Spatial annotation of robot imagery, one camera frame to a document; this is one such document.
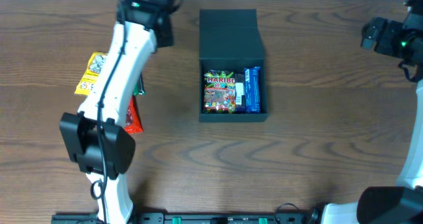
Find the blue Oreo cookie pack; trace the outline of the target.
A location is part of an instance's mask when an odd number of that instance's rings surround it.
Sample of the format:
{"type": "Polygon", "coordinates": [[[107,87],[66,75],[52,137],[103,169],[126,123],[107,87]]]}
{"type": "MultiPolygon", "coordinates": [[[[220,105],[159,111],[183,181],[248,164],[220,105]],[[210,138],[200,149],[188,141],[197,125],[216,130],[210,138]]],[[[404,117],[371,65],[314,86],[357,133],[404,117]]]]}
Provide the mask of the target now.
{"type": "Polygon", "coordinates": [[[245,102],[247,113],[260,113],[259,67],[245,68],[245,102]]]}

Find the dark green box with lid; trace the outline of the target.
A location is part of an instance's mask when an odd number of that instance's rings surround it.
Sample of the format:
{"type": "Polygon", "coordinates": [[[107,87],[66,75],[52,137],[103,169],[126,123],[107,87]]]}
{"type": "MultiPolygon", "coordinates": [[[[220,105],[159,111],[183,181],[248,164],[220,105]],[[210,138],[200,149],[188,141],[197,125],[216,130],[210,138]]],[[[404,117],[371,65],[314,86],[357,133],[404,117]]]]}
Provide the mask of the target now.
{"type": "Polygon", "coordinates": [[[254,9],[200,10],[200,122],[263,122],[268,117],[266,54],[254,9]],[[210,70],[242,73],[259,67],[260,112],[250,114],[206,113],[204,74],[210,70]]]}

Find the Haribo gummy candy bag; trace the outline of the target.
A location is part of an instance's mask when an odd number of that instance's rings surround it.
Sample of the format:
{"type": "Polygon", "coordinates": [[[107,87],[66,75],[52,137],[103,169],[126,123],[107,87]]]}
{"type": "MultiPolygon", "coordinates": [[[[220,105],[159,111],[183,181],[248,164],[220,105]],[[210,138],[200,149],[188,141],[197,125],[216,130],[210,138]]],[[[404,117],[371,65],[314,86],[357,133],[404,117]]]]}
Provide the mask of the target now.
{"type": "Polygon", "coordinates": [[[234,113],[236,109],[234,72],[210,70],[204,74],[204,82],[203,112],[234,113]]]}

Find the green snack bar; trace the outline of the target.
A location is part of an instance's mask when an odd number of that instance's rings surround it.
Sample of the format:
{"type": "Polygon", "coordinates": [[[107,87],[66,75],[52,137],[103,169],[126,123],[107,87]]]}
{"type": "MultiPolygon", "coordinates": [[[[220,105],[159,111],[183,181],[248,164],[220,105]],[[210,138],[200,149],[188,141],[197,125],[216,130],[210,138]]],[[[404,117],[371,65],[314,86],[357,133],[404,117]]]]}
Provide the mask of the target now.
{"type": "Polygon", "coordinates": [[[133,95],[137,96],[137,95],[144,95],[144,94],[145,94],[145,89],[143,86],[143,77],[142,77],[142,74],[140,74],[139,79],[137,80],[137,83],[135,84],[133,95]]]}

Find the dark blue snack bar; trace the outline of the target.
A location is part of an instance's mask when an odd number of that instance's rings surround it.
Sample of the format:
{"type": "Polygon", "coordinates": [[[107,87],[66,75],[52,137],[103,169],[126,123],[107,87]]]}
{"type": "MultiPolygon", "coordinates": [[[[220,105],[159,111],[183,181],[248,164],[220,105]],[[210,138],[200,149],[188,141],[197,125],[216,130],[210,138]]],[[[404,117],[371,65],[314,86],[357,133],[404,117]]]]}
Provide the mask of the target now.
{"type": "Polygon", "coordinates": [[[246,112],[245,76],[242,73],[235,75],[235,112],[238,114],[246,112]]]}

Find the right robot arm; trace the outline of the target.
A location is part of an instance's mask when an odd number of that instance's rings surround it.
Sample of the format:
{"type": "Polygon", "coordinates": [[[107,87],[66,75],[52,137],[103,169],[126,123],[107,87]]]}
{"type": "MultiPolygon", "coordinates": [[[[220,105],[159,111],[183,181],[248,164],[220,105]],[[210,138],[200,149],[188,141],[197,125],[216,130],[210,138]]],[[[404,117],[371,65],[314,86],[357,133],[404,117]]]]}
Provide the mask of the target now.
{"type": "Polygon", "coordinates": [[[381,148],[407,153],[394,186],[366,188],[356,202],[325,204],[314,209],[308,223],[421,223],[422,222],[422,0],[404,0],[403,22],[372,18],[362,28],[361,47],[399,59],[398,67],[407,81],[416,84],[416,117],[399,141],[400,124],[386,125],[380,135],[381,148]]]}

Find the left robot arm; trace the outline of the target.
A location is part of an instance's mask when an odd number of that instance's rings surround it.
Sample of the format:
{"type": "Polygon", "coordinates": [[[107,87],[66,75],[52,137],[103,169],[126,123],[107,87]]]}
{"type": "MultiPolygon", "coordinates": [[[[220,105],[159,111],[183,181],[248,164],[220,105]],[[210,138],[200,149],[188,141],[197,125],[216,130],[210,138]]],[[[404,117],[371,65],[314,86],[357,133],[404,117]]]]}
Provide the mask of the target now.
{"type": "Polygon", "coordinates": [[[127,171],[135,140],[125,131],[133,89],[149,57],[173,45],[175,0],[117,0],[116,23],[106,61],[92,91],[74,114],[59,121],[69,159],[91,181],[98,212],[75,223],[133,223],[127,171]]]}

